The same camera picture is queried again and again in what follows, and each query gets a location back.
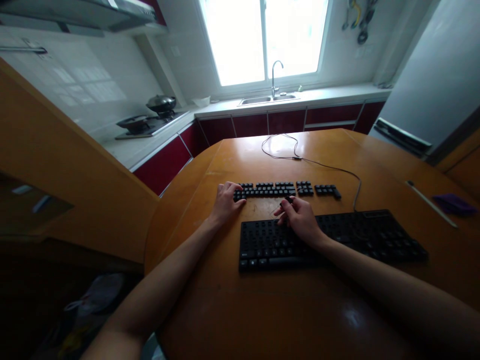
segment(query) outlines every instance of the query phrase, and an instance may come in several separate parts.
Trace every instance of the bright window light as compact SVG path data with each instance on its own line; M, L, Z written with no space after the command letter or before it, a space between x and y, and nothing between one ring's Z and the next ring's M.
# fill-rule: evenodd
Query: bright window light
M319 66L328 0L274 0L265 10L268 78L315 73Z
M265 80L259 0L200 0L222 86Z
M318 70L329 0L263 1L199 0L222 86Z

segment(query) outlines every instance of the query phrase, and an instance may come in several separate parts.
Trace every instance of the faucet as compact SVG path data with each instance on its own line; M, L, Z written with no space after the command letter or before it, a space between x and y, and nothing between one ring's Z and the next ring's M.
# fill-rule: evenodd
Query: faucet
M275 61L273 63L273 65L271 66L271 97L272 98L274 98L275 94L280 90L279 87L275 88L275 73L274 73L274 70L275 70L275 64L276 63L280 63L281 68L282 69L284 68L284 65L282 64L282 62L280 60Z

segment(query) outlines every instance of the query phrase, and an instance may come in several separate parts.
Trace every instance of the white container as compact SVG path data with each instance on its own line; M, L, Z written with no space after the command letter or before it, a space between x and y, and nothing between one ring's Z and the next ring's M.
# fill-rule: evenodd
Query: white container
M199 108L207 107L210 104L210 96L204 97L202 99L192 99L192 101L197 105Z

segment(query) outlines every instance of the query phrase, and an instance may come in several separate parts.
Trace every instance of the range hood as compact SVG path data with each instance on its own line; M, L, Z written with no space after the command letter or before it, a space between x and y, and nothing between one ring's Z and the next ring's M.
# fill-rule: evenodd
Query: range hood
M0 22L21 28L102 36L156 21L139 0L0 0Z

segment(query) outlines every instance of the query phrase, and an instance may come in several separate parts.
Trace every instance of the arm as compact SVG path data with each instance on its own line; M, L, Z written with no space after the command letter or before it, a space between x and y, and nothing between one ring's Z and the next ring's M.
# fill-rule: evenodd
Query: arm
M238 184L218 185L209 217L148 274L120 304L82 359L140 359L144 343L164 321L217 230L246 200L234 202Z
M310 247L320 252L432 344L480 357L480 313L448 293L327 237L312 207L291 196L282 200L279 225L287 223Z

